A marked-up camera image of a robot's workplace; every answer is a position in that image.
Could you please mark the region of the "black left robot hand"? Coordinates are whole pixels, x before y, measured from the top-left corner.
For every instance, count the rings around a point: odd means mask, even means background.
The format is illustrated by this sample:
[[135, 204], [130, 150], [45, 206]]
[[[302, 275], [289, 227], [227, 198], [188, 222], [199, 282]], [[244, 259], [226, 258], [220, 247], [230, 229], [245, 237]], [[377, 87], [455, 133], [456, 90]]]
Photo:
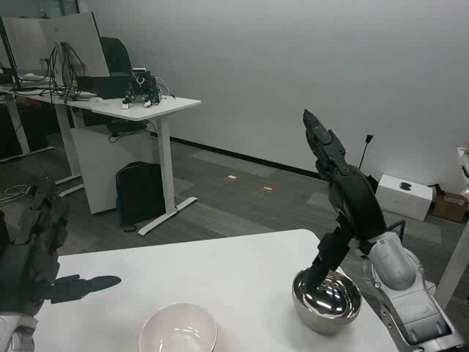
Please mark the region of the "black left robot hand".
[[9, 234], [1, 213], [2, 312], [35, 316], [45, 301], [77, 301], [121, 282], [118, 276], [57, 276], [58, 249], [67, 239], [69, 205], [54, 189], [52, 180], [32, 186], [15, 235]]

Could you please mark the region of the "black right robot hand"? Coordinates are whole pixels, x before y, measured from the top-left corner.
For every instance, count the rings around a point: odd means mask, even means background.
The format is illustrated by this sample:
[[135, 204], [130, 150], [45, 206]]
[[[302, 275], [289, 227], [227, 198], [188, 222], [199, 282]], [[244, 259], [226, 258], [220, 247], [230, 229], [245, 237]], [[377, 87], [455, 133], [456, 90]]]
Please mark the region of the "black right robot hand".
[[338, 214], [338, 227], [324, 235], [306, 273], [306, 291], [312, 293], [330, 271], [340, 266], [352, 239], [369, 253], [369, 241], [386, 231], [386, 223], [369, 181], [356, 166], [347, 163], [346, 150], [336, 134], [308, 109], [303, 113], [303, 123], [307, 142], [317, 158], [316, 169], [328, 182], [328, 199]]

